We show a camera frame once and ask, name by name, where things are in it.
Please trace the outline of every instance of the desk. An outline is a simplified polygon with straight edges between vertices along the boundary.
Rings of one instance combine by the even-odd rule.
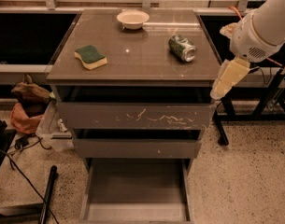
[[[209,93],[219,63],[192,10],[148,10],[150,20],[136,31],[122,28],[120,12],[85,10],[47,77],[90,170],[80,219],[192,221],[186,174],[215,111]],[[173,34],[198,48],[192,63],[169,51]],[[74,50],[87,45],[107,64],[86,70]]]

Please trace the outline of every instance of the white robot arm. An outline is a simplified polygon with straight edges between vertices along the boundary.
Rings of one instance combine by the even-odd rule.
[[[249,63],[258,63],[275,54],[285,43],[285,0],[267,0],[253,9],[234,28],[230,51],[210,93],[220,99],[249,72]]]

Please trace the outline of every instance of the bowl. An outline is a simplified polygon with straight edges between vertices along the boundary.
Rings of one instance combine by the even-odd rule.
[[[148,21],[149,18],[149,14],[138,10],[123,11],[117,16],[117,20],[121,22],[125,28],[130,30],[140,29],[143,23]]]

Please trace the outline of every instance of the green and yellow sponge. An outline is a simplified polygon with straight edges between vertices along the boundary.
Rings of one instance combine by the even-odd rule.
[[[86,46],[75,50],[75,57],[82,61],[84,67],[93,70],[107,64],[107,58],[100,54],[94,46]]]

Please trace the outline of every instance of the metal can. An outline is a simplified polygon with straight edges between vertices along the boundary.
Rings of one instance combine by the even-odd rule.
[[[169,39],[169,48],[183,62],[194,60],[197,52],[196,46],[183,35],[172,35]]]

